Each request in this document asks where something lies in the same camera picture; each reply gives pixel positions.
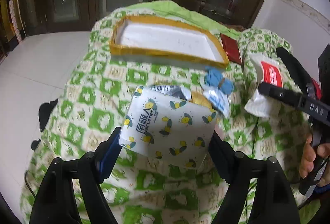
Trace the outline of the person's right hand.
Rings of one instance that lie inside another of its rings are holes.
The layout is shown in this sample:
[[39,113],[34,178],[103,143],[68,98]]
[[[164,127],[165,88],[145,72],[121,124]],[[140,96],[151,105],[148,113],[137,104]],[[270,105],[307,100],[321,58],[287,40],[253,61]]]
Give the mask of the person's right hand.
[[303,147],[302,159],[299,166],[299,174],[304,179],[314,169],[314,160],[317,156],[326,159],[329,157],[329,143],[320,144],[315,151],[311,145],[312,135],[308,134]]

